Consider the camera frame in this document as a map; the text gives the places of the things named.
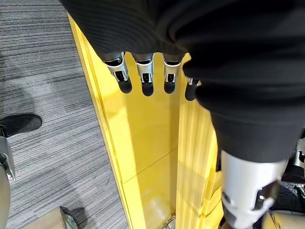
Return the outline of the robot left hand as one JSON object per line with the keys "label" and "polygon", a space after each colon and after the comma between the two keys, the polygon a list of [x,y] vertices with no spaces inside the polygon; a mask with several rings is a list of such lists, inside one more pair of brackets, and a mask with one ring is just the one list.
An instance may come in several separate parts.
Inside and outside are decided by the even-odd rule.
{"label": "robot left hand", "polygon": [[189,53],[221,150],[222,205],[234,229],[275,202],[305,125],[302,0],[64,0],[99,57]]}

